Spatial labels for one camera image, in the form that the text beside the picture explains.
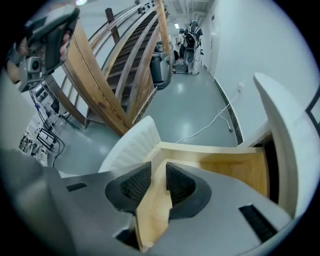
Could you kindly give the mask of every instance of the wires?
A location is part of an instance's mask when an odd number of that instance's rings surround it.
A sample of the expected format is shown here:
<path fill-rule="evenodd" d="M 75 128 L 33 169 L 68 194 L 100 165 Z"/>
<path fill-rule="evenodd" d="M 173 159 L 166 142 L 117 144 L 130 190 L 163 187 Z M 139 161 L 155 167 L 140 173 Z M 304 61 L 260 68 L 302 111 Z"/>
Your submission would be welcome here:
<path fill-rule="evenodd" d="M 57 135 L 55 135 L 52 131 L 50 131 L 50 126 L 48 126 L 48 124 L 46 124 L 46 119 L 41 114 L 41 112 L 40 112 L 40 110 L 38 108 L 39 105 L 36 103 L 35 97 L 34 97 L 33 93 L 31 92 L 31 90 L 29 91 L 29 93 L 30 93 L 31 99 L 32 99 L 32 101 L 34 103 L 34 106 L 35 106 L 35 108 L 36 108 L 36 110 L 38 112 L 38 115 L 39 115 L 39 117 L 40 117 L 40 119 L 41 119 L 41 121 L 43 123 L 43 126 L 45 127 L 47 132 L 49 134 L 51 134 L 56 139 L 56 141 L 58 142 L 58 145 L 59 145 L 58 153 L 56 154 L 56 156 L 54 157 L 53 162 L 52 162 L 52 166 L 55 167 L 55 161 L 56 161 L 57 157 L 60 156 L 61 153 L 64 151 L 66 145 L 65 145 L 65 143 L 64 143 L 64 141 L 62 139 L 60 139 Z M 62 148 L 61 151 L 60 151 L 61 144 L 60 144 L 59 141 L 61 141 L 61 143 L 63 144 L 63 148 Z"/>
<path fill-rule="evenodd" d="M 228 104 L 224 109 L 218 111 L 218 114 L 217 114 L 217 115 L 215 116 L 215 118 L 211 121 L 211 123 L 209 123 L 208 126 L 203 127 L 201 130 L 199 130 L 198 132 L 196 132 L 195 134 L 193 134 L 193 135 L 191 135 L 191 136 L 189 136 L 189 137 L 182 138 L 182 139 L 178 140 L 175 144 L 178 144 L 179 142 L 181 142 L 181 141 L 183 141 L 183 140 L 190 139 L 190 138 L 192 138 L 192 137 L 194 137 L 194 136 L 197 136 L 197 135 L 198 135 L 199 133 L 201 133 L 204 129 L 207 129 L 210 125 L 213 124 L 213 122 L 216 120 L 216 118 L 217 118 L 218 116 L 221 116 L 221 113 L 222 113 L 223 111 L 227 110 L 229 106 L 231 107 L 231 103 L 234 101 L 235 98 L 236 98 L 236 96 L 233 97 L 233 99 L 229 102 L 229 104 Z"/>

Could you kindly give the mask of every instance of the power outlet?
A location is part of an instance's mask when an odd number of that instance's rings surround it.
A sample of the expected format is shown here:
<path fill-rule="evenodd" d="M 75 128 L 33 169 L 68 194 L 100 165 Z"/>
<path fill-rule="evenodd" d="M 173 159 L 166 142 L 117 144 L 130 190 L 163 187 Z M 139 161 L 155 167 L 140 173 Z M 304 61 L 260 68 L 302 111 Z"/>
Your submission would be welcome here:
<path fill-rule="evenodd" d="M 244 84 L 242 82 L 237 82 L 236 83 L 236 88 L 237 88 L 239 93 L 241 93 L 241 91 L 243 90 L 244 87 L 245 86 L 244 86 Z"/>

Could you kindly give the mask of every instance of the ceiling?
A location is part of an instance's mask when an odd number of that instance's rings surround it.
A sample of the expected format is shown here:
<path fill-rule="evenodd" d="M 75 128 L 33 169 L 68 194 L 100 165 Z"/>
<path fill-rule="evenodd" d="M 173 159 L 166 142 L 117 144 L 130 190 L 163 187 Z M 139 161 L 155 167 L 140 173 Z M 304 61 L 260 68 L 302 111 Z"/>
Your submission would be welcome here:
<path fill-rule="evenodd" d="M 200 24 L 213 2 L 214 0 L 164 0 L 170 13 L 167 18 L 168 33 L 178 34 L 175 23 L 178 23 L 181 29 L 185 29 L 190 20 L 197 20 Z"/>

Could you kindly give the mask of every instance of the vent slot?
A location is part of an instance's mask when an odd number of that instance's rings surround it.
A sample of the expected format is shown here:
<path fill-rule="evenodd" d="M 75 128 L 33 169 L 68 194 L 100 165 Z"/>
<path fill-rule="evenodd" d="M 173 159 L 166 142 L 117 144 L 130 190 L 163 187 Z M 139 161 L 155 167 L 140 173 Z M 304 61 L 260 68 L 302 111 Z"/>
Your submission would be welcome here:
<path fill-rule="evenodd" d="M 80 183 L 76 183 L 76 184 L 72 184 L 72 185 L 66 186 L 66 189 L 69 192 L 72 192 L 72 191 L 79 190 L 79 189 L 82 189 L 82 188 L 85 188 L 85 187 L 88 187 L 87 184 L 85 184 L 83 182 L 80 182 Z"/>
<path fill-rule="evenodd" d="M 269 221 L 252 204 L 242 206 L 239 210 L 262 243 L 277 233 Z"/>

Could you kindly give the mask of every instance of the ceiling light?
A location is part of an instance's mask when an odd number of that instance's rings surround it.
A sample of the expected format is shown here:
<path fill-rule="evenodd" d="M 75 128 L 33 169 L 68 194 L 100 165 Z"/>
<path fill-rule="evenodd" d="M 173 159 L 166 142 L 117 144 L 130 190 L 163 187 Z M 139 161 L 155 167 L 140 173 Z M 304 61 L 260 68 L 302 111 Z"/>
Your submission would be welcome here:
<path fill-rule="evenodd" d="M 87 0 L 76 0 L 75 4 L 76 4 L 77 6 L 82 6 L 82 5 L 84 5 L 86 2 L 87 2 Z"/>

